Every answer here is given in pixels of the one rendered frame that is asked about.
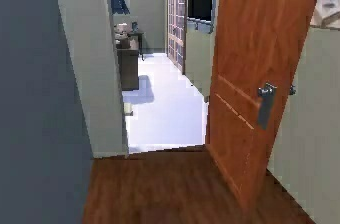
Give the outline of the dark brown cabinet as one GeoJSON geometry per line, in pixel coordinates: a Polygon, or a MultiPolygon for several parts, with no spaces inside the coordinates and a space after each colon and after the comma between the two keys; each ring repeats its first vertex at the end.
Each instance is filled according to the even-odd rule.
{"type": "Polygon", "coordinates": [[[117,56],[123,91],[139,89],[138,77],[138,44],[133,38],[120,39],[117,44],[117,56]]]}

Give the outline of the brown glass-paned door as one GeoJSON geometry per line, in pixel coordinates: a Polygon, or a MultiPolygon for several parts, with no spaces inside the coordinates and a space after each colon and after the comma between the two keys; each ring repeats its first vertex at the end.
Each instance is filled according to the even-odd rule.
{"type": "Polygon", "coordinates": [[[185,74],[187,0],[167,0],[167,56],[185,74]]]}

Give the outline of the dark small side table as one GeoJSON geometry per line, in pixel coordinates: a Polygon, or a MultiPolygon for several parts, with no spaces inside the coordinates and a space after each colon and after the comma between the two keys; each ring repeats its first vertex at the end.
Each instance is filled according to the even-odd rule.
{"type": "Polygon", "coordinates": [[[139,55],[141,56],[141,59],[144,59],[144,54],[142,52],[142,50],[143,50],[143,32],[140,31],[140,30],[131,31],[131,32],[128,33],[128,36],[137,38],[139,55]]]}

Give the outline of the orange wooden room door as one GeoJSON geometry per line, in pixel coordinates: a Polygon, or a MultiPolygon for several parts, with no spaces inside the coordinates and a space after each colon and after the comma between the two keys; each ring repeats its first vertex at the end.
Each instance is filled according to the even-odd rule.
{"type": "Polygon", "coordinates": [[[219,0],[206,147],[240,209],[255,207],[317,0],[219,0]],[[266,82],[277,87],[257,123],[266,82]]]}

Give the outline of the black wall television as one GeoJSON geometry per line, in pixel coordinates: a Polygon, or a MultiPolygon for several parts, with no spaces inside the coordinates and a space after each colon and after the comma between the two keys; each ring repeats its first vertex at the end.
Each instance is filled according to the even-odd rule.
{"type": "Polygon", "coordinates": [[[188,16],[190,18],[210,21],[212,0],[188,0],[188,16]]]}

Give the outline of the blue framed wall picture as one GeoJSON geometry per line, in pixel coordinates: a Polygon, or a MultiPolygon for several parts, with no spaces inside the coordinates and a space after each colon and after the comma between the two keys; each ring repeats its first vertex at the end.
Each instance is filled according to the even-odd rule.
{"type": "Polygon", "coordinates": [[[130,10],[126,4],[126,0],[110,0],[113,14],[129,14],[130,10]]]}

